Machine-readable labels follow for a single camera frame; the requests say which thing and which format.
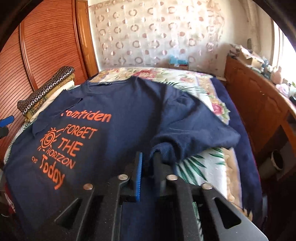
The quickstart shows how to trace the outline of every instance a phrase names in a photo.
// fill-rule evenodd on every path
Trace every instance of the trash can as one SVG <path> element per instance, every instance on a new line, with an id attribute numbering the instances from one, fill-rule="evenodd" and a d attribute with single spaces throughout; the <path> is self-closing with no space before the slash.
<path id="1" fill-rule="evenodd" d="M 284 166 L 283 158 L 279 151 L 274 150 L 271 156 L 259 167 L 259 175 L 261 179 L 268 179 L 272 175 L 281 171 Z"/>

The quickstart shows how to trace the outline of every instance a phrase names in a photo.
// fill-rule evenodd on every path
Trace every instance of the bottle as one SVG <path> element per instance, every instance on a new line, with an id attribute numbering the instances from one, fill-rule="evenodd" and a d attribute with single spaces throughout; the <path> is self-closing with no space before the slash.
<path id="1" fill-rule="evenodd" d="M 281 67 L 278 68 L 276 72 L 271 73 L 270 80 L 275 84 L 275 85 L 280 85 L 283 82 L 283 79 L 281 77 Z"/>

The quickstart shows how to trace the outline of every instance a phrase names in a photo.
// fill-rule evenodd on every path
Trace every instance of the triangular cutout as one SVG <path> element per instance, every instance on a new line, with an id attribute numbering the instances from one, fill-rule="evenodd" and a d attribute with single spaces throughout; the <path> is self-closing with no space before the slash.
<path id="1" fill-rule="evenodd" d="M 82 199 L 76 198 L 65 210 L 55 219 L 55 223 L 71 229 L 75 221 L 76 215 L 82 203 Z"/>
<path id="2" fill-rule="evenodd" d="M 223 226 L 226 229 L 230 229 L 241 223 L 238 216 L 235 215 L 219 198 L 215 198 L 215 203 L 221 216 Z"/>

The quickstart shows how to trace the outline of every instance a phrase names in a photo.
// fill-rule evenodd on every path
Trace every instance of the wooden dresser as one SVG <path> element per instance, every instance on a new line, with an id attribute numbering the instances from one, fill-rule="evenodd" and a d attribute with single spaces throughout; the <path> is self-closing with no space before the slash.
<path id="1" fill-rule="evenodd" d="M 292 102 L 272 82 L 230 56 L 224 74 L 226 89 L 245 125 L 257 165 L 287 141 L 295 154 L 296 107 Z"/>

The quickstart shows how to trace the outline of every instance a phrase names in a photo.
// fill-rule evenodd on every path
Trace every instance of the navy blue blanket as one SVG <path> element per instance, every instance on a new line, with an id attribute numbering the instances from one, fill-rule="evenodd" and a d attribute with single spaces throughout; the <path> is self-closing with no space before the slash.
<path id="1" fill-rule="evenodd" d="M 242 184 L 242 204 L 243 208 L 248 210 L 248 213 L 252 211 L 253 223 L 260 226 L 262 215 L 262 190 L 246 129 L 223 84 L 216 78 L 212 78 L 211 81 L 219 99 L 224 102 L 226 107 L 230 110 L 229 125 L 241 135 L 241 139 L 234 148 L 234 151 L 237 157 Z"/>

